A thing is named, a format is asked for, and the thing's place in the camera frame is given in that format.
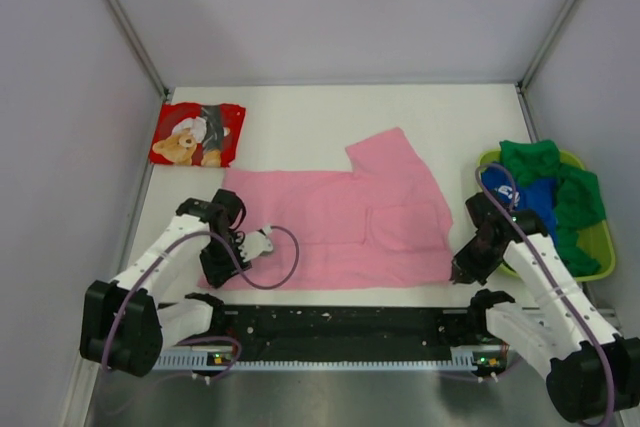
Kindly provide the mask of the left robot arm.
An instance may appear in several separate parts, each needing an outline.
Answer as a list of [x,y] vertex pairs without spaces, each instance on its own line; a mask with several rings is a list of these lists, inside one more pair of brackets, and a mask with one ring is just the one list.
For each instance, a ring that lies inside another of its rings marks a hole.
[[227,321],[216,313],[220,301],[188,294],[163,306],[168,288],[198,259],[204,272],[217,275],[246,266],[232,228],[246,208],[236,193],[220,189],[212,200],[189,198],[158,239],[110,281],[94,281],[84,296],[79,353],[107,370],[143,377],[161,353],[199,337],[216,343]]

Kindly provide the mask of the pink t shirt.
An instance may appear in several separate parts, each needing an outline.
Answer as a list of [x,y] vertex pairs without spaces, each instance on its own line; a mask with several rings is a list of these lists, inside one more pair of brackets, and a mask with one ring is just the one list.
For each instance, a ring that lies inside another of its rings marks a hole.
[[261,285],[288,290],[411,288],[451,275],[453,219],[439,185],[400,128],[345,149],[348,171],[227,169],[222,186],[244,202],[245,232],[276,231],[252,261]]

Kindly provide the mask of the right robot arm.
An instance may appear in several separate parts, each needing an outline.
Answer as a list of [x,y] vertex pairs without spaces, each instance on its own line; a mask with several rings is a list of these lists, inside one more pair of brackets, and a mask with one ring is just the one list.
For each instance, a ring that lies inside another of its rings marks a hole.
[[543,316],[530,317],[507,293],[479,290],[466,327],[476,341],[506,342],[544,380],[568,422],[606,421],[639,404],[639,340],[624,337],[569,273],[532,210],[515,213],[493,195],[465,203],[476,231],[452,260],[455,284],[485,285],[505,264],[517,273]]

